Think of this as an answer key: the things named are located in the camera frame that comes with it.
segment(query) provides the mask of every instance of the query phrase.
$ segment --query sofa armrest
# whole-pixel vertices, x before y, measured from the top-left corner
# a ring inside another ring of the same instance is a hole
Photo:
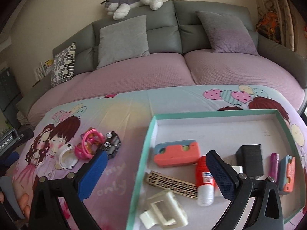
[[[31,107],[38,99],[51,89],[51,73],[42,78],[17,104],[17,109],[27,117]]]
[[[303,56],[262,35],[259,35],[258,53],[286,69],[303,89],[307,88],[307,59]]]

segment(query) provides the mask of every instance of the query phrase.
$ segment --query black toy car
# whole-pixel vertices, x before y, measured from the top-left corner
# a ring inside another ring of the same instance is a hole
[[[104,150],[108,153],[108,158],[112,159],[118,152],[118,149],[122,145],[119,136],[113,131],[106,135],[106,141],[104,142]]]

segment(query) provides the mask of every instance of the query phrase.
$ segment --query purple lighter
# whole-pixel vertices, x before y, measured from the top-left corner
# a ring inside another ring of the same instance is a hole
[[[279,163],[279,154],[272,153],[270,160],[269,176],[273,177],[276,183],[277,183],[277,174],[278,174],[278,163]]]

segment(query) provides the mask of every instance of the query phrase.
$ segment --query gray cabinet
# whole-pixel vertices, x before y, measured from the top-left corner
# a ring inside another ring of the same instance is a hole
[[[18,112],[16,103],[22,99],[14,76],[7,68],[0,73],[0,109],[10,124],[18,129],[20,123],[16,118]]]

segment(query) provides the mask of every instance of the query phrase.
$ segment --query stuffed animal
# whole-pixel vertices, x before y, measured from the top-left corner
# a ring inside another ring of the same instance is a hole
[[[114,20],[125,18],[134,7],[148,5],[152,10],[157,10],[163,5],[162,0],[106,0],[103,3],[108,15],[113,15]]]

